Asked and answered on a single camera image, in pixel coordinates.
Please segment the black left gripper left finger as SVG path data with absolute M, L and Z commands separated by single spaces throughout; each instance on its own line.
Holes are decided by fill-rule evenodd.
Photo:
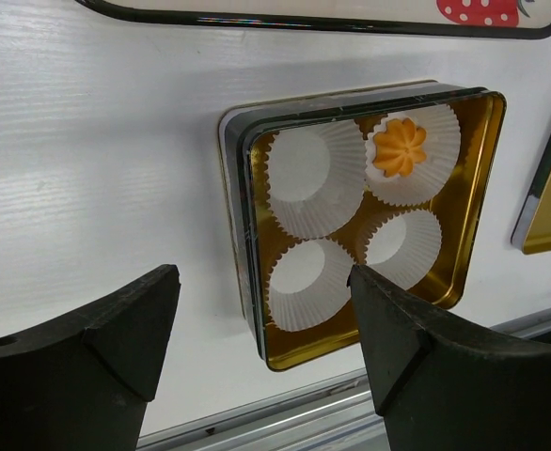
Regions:
M 180 297 L 165 264 L 0 337 L 0 450 L 134 450 Z

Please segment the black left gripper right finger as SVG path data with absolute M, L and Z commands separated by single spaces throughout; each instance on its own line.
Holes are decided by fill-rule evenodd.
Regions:
M 348 284 L 393 450 L 551 450 L 551 308 L 480 326 L 365 266 Z

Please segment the orange swirl cookie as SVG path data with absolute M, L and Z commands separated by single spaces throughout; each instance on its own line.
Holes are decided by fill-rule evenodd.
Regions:
M 418 164 L 427 160 L 423 149 L 427 137 L 427 131 L 411 118 L 390 119 L 386 128 L 372 138 L 372 166 L 382 171 L 385 178 L 409 177 Z

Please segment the white paper cup front right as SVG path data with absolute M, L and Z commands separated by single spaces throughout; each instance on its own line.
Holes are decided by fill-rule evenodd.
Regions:
M 442 227 L 428 210 L 372 215 L 357 232 L 358 261 L 403 289 L 417 285 L 442 248 Z

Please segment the white paper cup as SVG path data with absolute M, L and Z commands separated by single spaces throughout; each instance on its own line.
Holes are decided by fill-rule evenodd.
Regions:
M 298 239 L 326 237 L 359 209 L 366 156 L 362 133 L 352 120 L 278 132 L 266 164 L 269 210 Z
M 406 178 L 385 178 L 383 172 L 371 164 L 375 156 L 372 138 L 377 132 L 382 132 L 393 118 L 411 118 L 428 134 L 423 145 L 427 160 L 418 164 Z M 461 128 L 453 109 L 447 104 L 388 113 L 368 133 L 365 146 L 365 178 L 370 191 L 389 205 L 414 206 L 435 197 L 449 180 L 458 162 Z
M 275 326 L 300 332 L 334 317 L 350 300 L 352 256 L 328 239 L 303 241 L 287 250 L 269 274 L 267 305 Z
M 428 210 L 372 215 L 357 232 L 358 261 L 403 289 L 417 285 L 442 248 L 442 227 Z

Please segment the white paper cup front left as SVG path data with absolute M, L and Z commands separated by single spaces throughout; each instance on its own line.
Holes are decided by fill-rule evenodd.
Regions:
M 267 305 L 275 326 L 300 332 L 334 317 L 350 300 L 352 256 L 328 239 L 303 241 L 287 250 L 269 274 Z

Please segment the white paper cup back right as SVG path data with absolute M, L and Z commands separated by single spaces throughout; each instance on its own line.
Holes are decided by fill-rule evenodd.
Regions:
M 377 132 L 382 132 L 393 118 L 411 118 L 428 134 L 423 145 L 427 160 L 418 164 L 406 178 L 385 178 L 383 172 L 371 164 L 375 156 L 372 138 Z M 365 146 L 365 178 L 370 191 L 389 205 L 414 206 L 435 197 L 449 180 L 458 162 L 461 128 L 453 109 L 447 104 L 388 113 L 368 133 Z

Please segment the black gold cookie tin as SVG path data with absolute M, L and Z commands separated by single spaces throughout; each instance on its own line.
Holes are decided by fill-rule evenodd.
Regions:
M 461 300 L 506 107 L 485 87 L 421 81 L 222 116 L 242 309 L 270 369 L 357 341 L 354 265 L 441 307 Z

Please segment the white paper cup back left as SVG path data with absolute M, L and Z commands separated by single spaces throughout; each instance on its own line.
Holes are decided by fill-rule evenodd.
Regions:
M 362 133 L 352 120 L 278 132 L 266 164 L 269 210 L 298 239 L 326 237 L 359 209 L 366 156 Z

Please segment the strawberry print tray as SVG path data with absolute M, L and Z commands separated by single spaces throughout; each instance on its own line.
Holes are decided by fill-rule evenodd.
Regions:
M 478 39 L 551 36 L 551 1 L 85 1 L 131 23 Z

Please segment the aluminium front frame rail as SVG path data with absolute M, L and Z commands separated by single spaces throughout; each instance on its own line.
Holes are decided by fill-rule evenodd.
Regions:
M 358 369 L 140 438 L 139 450 L 387 450 Z

